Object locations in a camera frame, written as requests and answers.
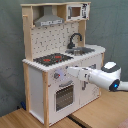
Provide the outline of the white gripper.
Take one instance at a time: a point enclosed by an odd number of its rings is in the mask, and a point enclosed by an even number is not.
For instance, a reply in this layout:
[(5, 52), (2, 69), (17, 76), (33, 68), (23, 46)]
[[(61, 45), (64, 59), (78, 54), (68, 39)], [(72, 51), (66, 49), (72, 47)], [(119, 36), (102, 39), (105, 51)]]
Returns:
[(81, 81), (87, 81), (89, 70), (82, 67), (68, 67), (67, 72)]

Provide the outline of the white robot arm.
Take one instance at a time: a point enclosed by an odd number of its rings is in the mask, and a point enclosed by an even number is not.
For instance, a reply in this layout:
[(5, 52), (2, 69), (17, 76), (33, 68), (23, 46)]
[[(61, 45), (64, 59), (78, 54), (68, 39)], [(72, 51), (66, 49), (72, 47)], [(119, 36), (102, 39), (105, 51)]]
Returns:
[(108, 91), (128, 91), (128, 82), (120, 80), (121, 68), (115, 62), (106, 63), (100, 70), (91, 67), (68, 67), (67, 72)]

